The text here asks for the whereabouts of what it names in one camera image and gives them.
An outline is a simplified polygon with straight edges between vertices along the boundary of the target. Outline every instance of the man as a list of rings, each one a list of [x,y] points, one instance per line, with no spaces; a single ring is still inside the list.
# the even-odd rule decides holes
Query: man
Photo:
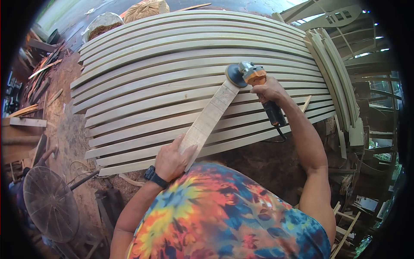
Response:
[[[275,78],[267,77],[250,92],[275,101],[289,120],[308,176],[299,209],[243,174],[212,163],[194,164],[163,190],[165,182],[182,175],[197,148],[178,153],[181,135],[159,151],[156,174],[147,171],[152,180],[122,211],[111,259],[329,257],[335,217],[319,135]]]

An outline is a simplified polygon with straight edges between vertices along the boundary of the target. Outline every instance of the industrial fan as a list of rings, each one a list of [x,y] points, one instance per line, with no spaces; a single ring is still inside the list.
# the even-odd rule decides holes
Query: industrial fan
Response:
[[[79,210],[72,190],[97,173],[69,187],[47,167],[30,169],[23,183],[24,204],[33,223],[45,236],[59,243],[75,237],[79,228]]]

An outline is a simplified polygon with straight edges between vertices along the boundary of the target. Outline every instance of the right hand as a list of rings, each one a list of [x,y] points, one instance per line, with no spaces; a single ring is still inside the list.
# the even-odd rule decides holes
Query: right hand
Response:
[[[266,76],[266,83],[264,85],[255,85],[250,92],[253,94],[262,94],[266,99],[274,101],[277,104],[290,97],[277,79],[268,75]]]
[[[171,182],[171,180],[184,172],[188,161],[197,150],[197,145],[192,145],[183,154],[178,152],[178,147],[183,141],[184,136],[185,133],[179,135],[170,145],[161,147],[161,150],[155,157],[155,172],[167,182]]]

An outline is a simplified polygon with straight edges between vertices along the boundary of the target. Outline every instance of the sanding disc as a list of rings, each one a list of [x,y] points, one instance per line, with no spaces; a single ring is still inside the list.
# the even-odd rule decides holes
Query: sanding disc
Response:
[[[243,88],[247,86],[242,74],[240,74],[238,70],[237,64],[231,64],[226,68],[226,76],[230,80],[230,82],[237,85],[238,87]]]

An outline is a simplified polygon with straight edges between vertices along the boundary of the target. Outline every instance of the wristwatch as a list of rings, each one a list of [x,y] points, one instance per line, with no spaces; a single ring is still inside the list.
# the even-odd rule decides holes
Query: wristwatch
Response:
[[[162,188],[167,188],[169,182],[159,177],[155,172],[155,167],[152,165],[150,166],[147,171],[145,172],[144,178],[146,180],[153,181],[157,185],[161,186]]]

